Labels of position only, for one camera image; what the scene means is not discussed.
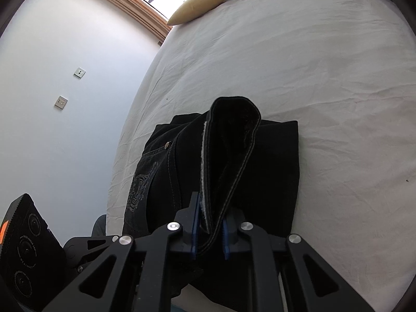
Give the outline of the black jeans pants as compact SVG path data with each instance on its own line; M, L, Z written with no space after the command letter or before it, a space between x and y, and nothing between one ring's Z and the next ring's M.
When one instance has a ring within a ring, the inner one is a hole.
M298 124L262 119L242 96L155 127L128 195L123 233L150 235L202 195L198 260L189 282L234 311L248 308L245 271L226 260L223 221L237 215L278 237L290 234L300 178Z

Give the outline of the left beige curtain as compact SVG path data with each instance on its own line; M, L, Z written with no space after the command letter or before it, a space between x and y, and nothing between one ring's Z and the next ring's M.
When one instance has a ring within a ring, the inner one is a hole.
M171 26L162 14L154 9L145 0L106 0L128 14L135 21L150 31L163 43L171 31Z

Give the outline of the white bed sheet mattress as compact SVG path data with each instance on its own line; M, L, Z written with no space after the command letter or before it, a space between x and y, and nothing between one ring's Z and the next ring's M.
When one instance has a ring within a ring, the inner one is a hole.
M141 73L113 167L107 232L119 234L155 126L246 96L297 120L293 231L376 311L415 276L415 34L389 0L226 0L173 28Z

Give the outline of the yellow pillow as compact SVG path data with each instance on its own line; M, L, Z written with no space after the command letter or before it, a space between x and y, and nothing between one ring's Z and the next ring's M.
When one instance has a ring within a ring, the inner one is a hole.
M215 9L226 0L187 0L168 19L167 25L181 25L189 23L207 12Z

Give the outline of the white wall socket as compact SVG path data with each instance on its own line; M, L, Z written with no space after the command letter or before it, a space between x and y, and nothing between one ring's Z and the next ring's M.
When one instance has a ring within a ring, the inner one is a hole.
M86 73L86 71L82 68L78 68L75 72L74 72L74 76L76 76L77 78L81 79L84 74Z
M59 96L54 104L56 108L59 108L60 110L64 110L66 104L68 103L67 98L63 96Z

